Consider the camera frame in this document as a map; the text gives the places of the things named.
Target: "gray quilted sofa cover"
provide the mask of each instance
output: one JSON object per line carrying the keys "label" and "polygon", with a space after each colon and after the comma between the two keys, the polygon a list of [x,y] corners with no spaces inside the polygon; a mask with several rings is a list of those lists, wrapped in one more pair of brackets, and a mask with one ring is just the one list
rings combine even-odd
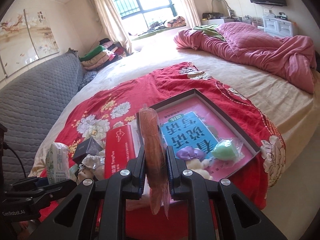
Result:
{"label": "gray quilted sofa cover", "polygon": [[[84,72],[77,56],[66,53],[41,63],[0,90],[4,140],[16,151],[28,175],[36,152],[63,109],[78,91]],[[17,158],[4,151],[5,184],[22,179]]]}

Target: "beige bedsheet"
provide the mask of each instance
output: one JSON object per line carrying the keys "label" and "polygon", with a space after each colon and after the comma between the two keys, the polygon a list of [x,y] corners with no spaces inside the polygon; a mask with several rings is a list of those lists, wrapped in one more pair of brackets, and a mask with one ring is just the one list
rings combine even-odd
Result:
{"label": "beige bedsheet", "polygon": [[177,51],[171,43],[162,43],[111,64],[76,94],[41,144],[30,175],[40,175],[48,147],[79,103],[98,91],[183,61],[192,62],[199,70],[230,85],[270,118],[286,143],[286,167],[301,153],[320,122],[320,73],[313,72],[316,92],[310,95],[258,68],[231,63],[203,51]]}

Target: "electrical outlet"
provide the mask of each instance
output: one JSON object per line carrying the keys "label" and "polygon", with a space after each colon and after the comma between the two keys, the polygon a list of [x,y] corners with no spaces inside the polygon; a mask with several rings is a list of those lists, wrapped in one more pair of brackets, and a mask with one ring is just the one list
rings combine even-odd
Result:
{"label": "electrical outlet", "polygon": [[263,9],[263,12],[264,13],[272,13],[272,10],[271,9]]}

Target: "red box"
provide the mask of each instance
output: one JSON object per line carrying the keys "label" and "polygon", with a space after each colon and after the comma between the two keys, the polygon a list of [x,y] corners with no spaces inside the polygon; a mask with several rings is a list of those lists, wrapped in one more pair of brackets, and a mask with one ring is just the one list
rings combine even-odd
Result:
{"label": "red box", "polygon": [[135,158],[131,127],[129,124],[107,132],[104,177],[126,168],[130,159]]}

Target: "window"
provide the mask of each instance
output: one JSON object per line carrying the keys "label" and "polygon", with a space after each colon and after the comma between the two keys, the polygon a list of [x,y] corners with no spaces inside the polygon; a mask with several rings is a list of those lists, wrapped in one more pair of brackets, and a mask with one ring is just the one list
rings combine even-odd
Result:
{"label": "window", "polygon": [[113,0],[132,35],[142,34],[154,22],[164,22],[177,16],[172,0]]}

